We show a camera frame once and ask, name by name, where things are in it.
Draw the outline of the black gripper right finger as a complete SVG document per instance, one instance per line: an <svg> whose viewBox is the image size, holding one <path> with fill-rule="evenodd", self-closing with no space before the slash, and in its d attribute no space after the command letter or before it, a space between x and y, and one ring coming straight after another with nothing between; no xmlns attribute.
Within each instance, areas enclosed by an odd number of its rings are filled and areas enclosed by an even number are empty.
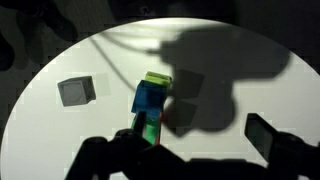
<svg viewBox="0 0 320 180"><path fill-rule="evenodd" d="M264 180L320 180L320 146L278 131L257 113L248 113L245 136L268 163Z"/></svg>

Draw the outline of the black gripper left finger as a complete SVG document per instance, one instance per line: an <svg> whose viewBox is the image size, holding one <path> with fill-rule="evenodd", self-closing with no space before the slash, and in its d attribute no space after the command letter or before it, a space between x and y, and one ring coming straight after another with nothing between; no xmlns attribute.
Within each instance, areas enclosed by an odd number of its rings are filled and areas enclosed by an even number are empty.
<svg viewBox="0 0 320 180"><path fill-rule="evenodd" d="M118 172L129 180L175 179L185 161L142 137L146 120L146 113L139 112L134 127L117 131L111 141L101 136L87 138L64 180L110 180Z"/></svg>

